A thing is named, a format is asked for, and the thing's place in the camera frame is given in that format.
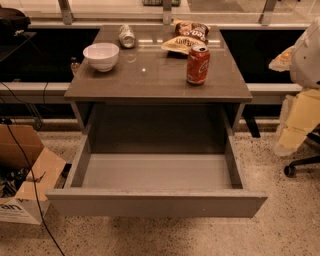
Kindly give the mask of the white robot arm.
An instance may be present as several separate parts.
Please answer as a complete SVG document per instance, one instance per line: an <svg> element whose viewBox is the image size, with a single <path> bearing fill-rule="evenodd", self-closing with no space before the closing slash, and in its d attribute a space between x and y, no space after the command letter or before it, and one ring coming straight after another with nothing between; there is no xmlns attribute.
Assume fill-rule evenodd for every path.
<svg viewBox="0 0 320 256"><path fill-rule="evenodd" d="M293 46L273 59L269 68L288 71L291 80L302 87L296 96L287 95L282 104L273 150L276 155L287 156L296 152L320 124L320 17Z"/></svg>

